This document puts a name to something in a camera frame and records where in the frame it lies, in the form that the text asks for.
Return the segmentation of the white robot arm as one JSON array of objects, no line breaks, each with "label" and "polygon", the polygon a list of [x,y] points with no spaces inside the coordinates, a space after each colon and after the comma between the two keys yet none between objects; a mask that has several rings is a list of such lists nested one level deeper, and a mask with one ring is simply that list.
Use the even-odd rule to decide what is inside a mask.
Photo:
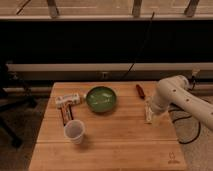
[{"label": "white robot arm", "polygon": [[192,95],[188,88],[189,81],[183,75],[161,79],[148,100],[149,111],[160,115],[173,103],[213,131],[213,104]]}]

